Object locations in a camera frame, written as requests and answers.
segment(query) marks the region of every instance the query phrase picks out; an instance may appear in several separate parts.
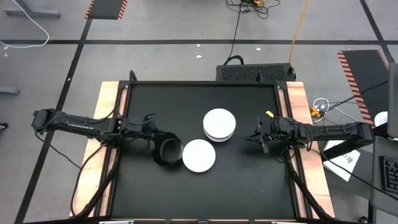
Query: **power cord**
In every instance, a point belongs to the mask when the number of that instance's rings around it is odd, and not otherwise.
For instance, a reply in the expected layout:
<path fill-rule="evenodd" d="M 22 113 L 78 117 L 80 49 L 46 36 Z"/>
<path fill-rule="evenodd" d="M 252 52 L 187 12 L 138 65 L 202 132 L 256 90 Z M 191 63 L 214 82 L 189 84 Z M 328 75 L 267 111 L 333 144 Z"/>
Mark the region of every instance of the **power cord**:
<path fill-rule="evenodd" d="M 286 162 L 291 161 L 294 158 L 294 156 L 296 155 L 296 152 L 297 152 L 296 149 L 293 148 L 293 150 L 294 150 L 293 154 L 290 157 L 288 157 L 287 159 L 284 159 L 284 153 L 286 151 L 289 151 L 289 148 L 286 147 L 285 149 L 282 150 L 282 152 L 280 152 L 279 157 L 275 157 L 275 160 L 278 163 L 281 163 L 281 164 L 285 164 Z"/>
<path fill-rule="evenodd" d="M 71 159 L 69 159 L 69 157 L 67 157 L 66 155 L 62 154 L 60 151 L 58 151 L 56 148 L 54 148 L 49 142 L 43 140 L 42 138 L 39 137 L 38 133 L 35 133 L 35 136 L 42 141 L 44 144 L 48 144 L 55 152 L 57 152 L 58 154 L 60 154 L 61 156 L 65 157 L 70 163 L 72 163 L 75 167 L 77 167 L 78 169 L 81 170 L 80 166 L 78 166 L 76 163 L 74 163 Z"/>
<path fill-rule="evenodd" d="M 225 5 L 228 9 L 234 12 L 244 12 L 244 13 L 256 12 L 258 17 L 260 17 L 261 19 L 268 19 L 269 9 L 280 5 L 280 0 L 275 0 L 275 1 L 277 2 L 277 4 L 268 7 L 265 5 L 265 0 L 257 0 L 257 1 L 242 0 L 240 4 L 235 4 L 232 0 L 226 0 Z M 239 11 L 231 7 L 231 6 L 240 6 L 240 5 L 241 7 L 239 8 Z"/>
<path fill-rule="evenodd" d="M 370 86 L 369 88 L 365 89 L 365 90 L 362 91 L 361 93 L 358 93 L 357 95 L 354 95 L 354 96 L 352 96 L 352 97 L 349 97 L 349 98 L 347 98 L 347 99 L 345 99 L 345 100 L 343 100 L 343 101 L 341 101 L 341 102 L 339 102 L 339 103 L 333 105 L 331 108 L 329 108 L 329 109 L 326 110 L 325 112 L 330 111 L 330 110 L 332 110 L 333 108 L 335 108 L 336 106 L 342 105 L 343 103 L 346 103 L 347 101 L 352 100 L 353 98 L 355 98 L 355 97 L 357 97 L 357 96 L 361 96 L 362 94 L 366 93 L 367 91 L 373 90 L 373 89 L 375 89 L 375 88 L 377 88 L 377 87 L 379 87 L 379 86 L 382 86 L 382 85 L 384 85 L 384 84 L 386 84 L 386 83 L 388 83 L 388 81 L 385 81 L 385 82 L 382 82 L 382 83 L 379 83 L 379 84 Z"/>
<path fill-rule="evenodd" d="M 310 0 L 305 0 L 305 6 L 304 6 L 304 9 L 303 9 L 303 12 L 301 13 L 301 17 L 300 17 L 300 20 L 298 22 L 298 26 L 296 28 L 296 31 L 294 32 L 292 47 L 290 48 L 290 54 L 289 54 L 289 63 L 292 62 L 292 57 L 293 57 L 293 52 L 294 52 L 294 43 L 296 42 L 297 34 L 299 33 L 299 30 L 301 28 L 301 23 L 303 22 L 304 15 L 305 15 L 305 12 L 307 11 L 307 7 L 308 7 L 309 3 L 310 3 Z"/>
<path fill-rule="evenodd" d="M 232 56 L 232 51 L 234 50 L 235 39 L 236 39 L 236 33 L 237 33 L 237 31 L 238 31 L 239 19 L 240 19 L 240 17 L 241 17 L 241 9 L 242 9 L 242 3 L 239 5 L 239 13 L 238 13 L 238 20 L 236 21 L 236 27 L 235 27 L 235 33 L 234 33 L 234 40 L 232 41 L 231 52 L 229 53 L 228 59 L 231 58 L 231 56 Z"/>
<path fill-rule="evenodd" d="M 73 202 L 75 200 L 75 194 L 76 194 L 76 190 L 77 187 L 79 185 L 79 180 L 80 180 L 80 176 L 81 176 L 81 172 L 83 171 L 84 167 L 86 166 L 86 164 L 88 163 L 88 161 L 90 161 L 90 159 L 92 157 L 94 157 L 98 152 L 100 152 L 100 150 L 104 148 L 103 146 L 100 146 L 96 151 L 94 151 L 87 159 L 86 161 L 83 163 L 83 165 L 81 166 L 81 169 L 79 170 L 79 173 L 77 174 L 77 180 L 75 183 L 75 187 L 73 188 L 73 192 L 72 192 L 72 199 L 70 200 L 70 212 L 72 213 L 73 216 L 76 216 L 75 213 L 75 209 L 73 208 Z"/>
<path fill-rule="evenodd" d="M 387 101 L 387 100 L 377 100 L 377 101 L 373 101 L 373 102 L 370 102 L 370 103 L 366 103 L 366 105 L 372 105 L 372 104 L 380 103 L 380 102 L 384 102 L 384 101 Z M 351 103 L 351 104 L 356 104 L 356 105 L 365 105 L 365 103 L 357 103 L 357 102 L 344 102 L 344 103 Z"/>
<path fill-rule="evenodd" d="M 320 100 L 323 100 L 323 101 L 325 101 L 326 103 L 317 104 L 317 102 L 320 101 Z M 322 105 L 326 105 L 326 107 L 327 107 L 326 110 L 320 110 L 320 109 L 319 109 L 319 106 L 321 106 L 321 108 L 322 108 Z M 322 119 L 326 119 L 325 116 L 326 116 L 326 114 L 327 114 L 327 111 L 329 111 L 329 108 L 330 108 L 330 102 L 329 102 L 328 99 L 326 99 L 326 98 L 317 98 L 317 99 L 315 99 L 315 100 L 312 102 L 312 106 L 313 106 L 313 108 L 316 108 L 316 109 L 320 112 L 320 116 L 321 116 L 320 119 L 315 120 L 315 121 L 313 121 L 313 122 L 317 123 L 317 122 L 321 121 Z M 356 118 L 354 118 L 354 117 L 352 117 L 351 115 L 345 113 L 345 112 L 342 111 L 341 109 L 339 109 L 339 108 L 337 108 L 337 107 L 335 107 L 335 109 L 338 110 L 339 112 L 341 112 L 342 114 L 346 115 L 347 117 L 353 119 L 354 121 L 358 121 Z"/>
<path fill-rule="evenodd" d="M 352 172 L 348 171 L 348 170 L 345 169 L 344 167 L 341 167 L 341 166 L 339 166 L 338 164 L 336 164 L 335 162 L 333 162 L 332 160 L 329 160 L 329 159 L 326 157 L 325 153 L 323 153 L 323 151 L 319 151 L 319 152 L 318 152 L 318 151 L 316 151 L 316 150 L 314 150 L 314 149 L 311 149 L 311 150 L 314 151 L 314 152 L 316 152 L 316 153 L 318 153 L 319 155 L 321 155 L 326 161 L 329 161 L 329 162 L 331 162 L 333 165 L 339 167 L 340 169 L 343 169 L 345 172 L 349 173 L 350 175 L 352 175 L 353 177 L 355 177 L 356 179 L 358 179 L 358 180 L 361 181 L 362 183 L 364 183 L 364 184 L 370 186 L 371 188 L 377 190 L 378 192 L 380 192 L 380 193 L 382 193 L 382 194 L 385 194 L 385 195 L 387 195 L 388 197 L 390 197 L 390 198 L 392 198 L 392 199 L 398 201 L 398 198 L 395 197 L 394 195 L 392 195 L 392 194 L 390 194 L 390 193 L 388 193 L 388 192 L 385 192 L 385 191 L 381 190 L 380 188 L 377 188 L 377 187 L 375 187 L 375 186 L 369 184 L 368 182 L 366 182 L 366 181 L 363 180 L 362 178 L 358 177 L 357 175 L 353 174 Z"/>
<path fill-rule="evenodd" d="M 36 21 L 34 21 L 32 18 L 30 18 L 30 16 L 25 12 L 25 10 L 24 10 L 15 0 L 12 0 L 12 1 L 22 10 L 22 12 L 25 13 L 25 15 L 26 15 L 34 24 L 36 24 L 40 29 L 42 29 L 42 31 L 45 32 L 45 34 L 47 35 L 47 40 L 46 40 L 43 44 L 40 44 L 40 45 L 15 46 L 15 45 L 8 45 L 8 44 L 5 44 L 5 43 L 3 43 L 3 42 L 1 42 L 1 41 L 0 41 L 0 44 L 3 44 L 3 45 L 5 45 L 5 46 L 7 46 L 7 47 L 16 48 L 16 49 L 25 49 L 25 48 L 31 48 L 31 47 L 43 47 L 44 45 L 46 45 L 47 42 L 50 40 L 50 35 L 49 35 L 49 33 L 48 33 L 45 29 L 43 29 L 43 27 L 41 27 Z"/>

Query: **black clamp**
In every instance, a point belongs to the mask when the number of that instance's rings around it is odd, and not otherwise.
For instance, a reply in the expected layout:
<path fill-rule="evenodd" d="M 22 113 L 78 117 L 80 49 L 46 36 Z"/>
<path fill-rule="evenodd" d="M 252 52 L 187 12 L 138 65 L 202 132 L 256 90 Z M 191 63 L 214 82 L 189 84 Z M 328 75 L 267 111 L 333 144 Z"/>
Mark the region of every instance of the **black clamp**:
<path fill-rule="evenodd" d="M 259 82 L 259 84 L 264 84 L 264 79 L 263 79 L 261 73 L 259 73 L 259 74 L 257 75 L 256 81 Z"/>
<path fill-rule="evenodd" d="M 133 70 L 130 70 L 129 81 L 130 81 L 130 83 L 129 83 L 130 85 L 133 85 L 134 82 L 138 81 L 137 76 Z"/>

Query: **orange and black stripes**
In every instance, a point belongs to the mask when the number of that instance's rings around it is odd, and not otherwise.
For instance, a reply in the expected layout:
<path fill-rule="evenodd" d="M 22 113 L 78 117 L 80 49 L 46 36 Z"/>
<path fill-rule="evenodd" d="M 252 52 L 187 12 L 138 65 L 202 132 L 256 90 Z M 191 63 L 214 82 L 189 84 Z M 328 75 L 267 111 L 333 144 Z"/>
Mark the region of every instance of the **orange and black stripes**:
<path fill-rule="evenodd" d="M 86 12 L 86 16 L 85 16 L 86 19 L 88 19 L 88 14 L 90 13 L 91 8 L 93 7 L 93 4 L 94 4 L 94 0 L 91 0 L 90 5 L 88 6 L 88 9 Z"/>
<path fill-rule="evenodd" d="M 360 91 L 358 85 L 356 84 L 355 78 L 351 73 L 351 69 L 347 63 L 347 59 L 344 56 L 342 51 L 337 51 L 338 60 L 340 61 L 341 66 L 343 67 L 344 73 L 346 75 L 348 85 L 351 88 L 351 91 L 354 93 L 354 99 L 358 104 L 359 111 L 362 114 L 363 120 L 365 123 L 374 126 L 371 116 L 369 115 L 369 111 L 364 104 L 362 96 L 360 96 Z"/>
<path fill-rule="evenodd" d="M 119 12 L 118 20 L 121 20 L 121 19 L 123 18 L 124 11 L 125 11 L 126 8 L 127 8 L 127 2 L 128 2 L 128 0 L 123 0 L 122 6 L 120 7 L 120 12 Z"/>
<path fill-rule="evenodd" d="M 383 54 L 381 54 L 380 50 L 376 50 L 376 51 L 378 52 L 378 54 L 379 54 L 379 56 L 380 56 L 380 58 L 381 58 L 381 61 L 383 62 L 385 68 L 386 68 L 387 71 L 388 71 L 388 64 L 387 64 L 386 61 L 384 60 Z"/>

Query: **white paper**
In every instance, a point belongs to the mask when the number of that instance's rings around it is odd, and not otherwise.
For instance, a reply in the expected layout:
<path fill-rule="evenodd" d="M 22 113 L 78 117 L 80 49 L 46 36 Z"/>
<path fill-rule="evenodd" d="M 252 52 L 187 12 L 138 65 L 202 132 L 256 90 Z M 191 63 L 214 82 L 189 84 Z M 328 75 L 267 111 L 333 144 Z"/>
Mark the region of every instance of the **white paper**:
<path fill-rule="evenodd" d="M 341 143 L 343 141 L 341 140 L 335 140 L 335 141 L 328 141 L 328 143 L 325 146 L 325 150 Z M 341 167 L 344 167 L 346 170 L 353 172 L 355 164 L 357 163 L 359 159 L 359 153 L 357 150 L 353 150 L 347 154 L 344 154 L 342 156 L 336 157 L 334 159 L 331 159 L 332 162 L 335 164 L 338 164 Z M 351 174 L 347 173 L 345 170 L 339 168 L 338 166 L 332 164 L 330 161 L 326 161 L 323 163 L 323 166 L 325 166 L 327 169 L 332 171 L 334 174 L 337 176 L 341 177 L 345 181 L 349 181 L 349 178 L 351 177 Z"/>

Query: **stack of white plates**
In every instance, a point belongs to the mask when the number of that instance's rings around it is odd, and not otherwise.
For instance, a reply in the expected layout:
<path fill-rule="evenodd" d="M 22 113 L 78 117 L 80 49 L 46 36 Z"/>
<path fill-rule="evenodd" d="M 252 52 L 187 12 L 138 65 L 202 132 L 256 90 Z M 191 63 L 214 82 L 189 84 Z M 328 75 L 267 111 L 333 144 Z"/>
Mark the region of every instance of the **stack of white plates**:
<path fill-rule="evenodd" d="M 215 142 L 228 140 L 236 127 L 235 117 L 228 110 L 213 109 L 203 118 L 203 130 L 206 136 Z"/>

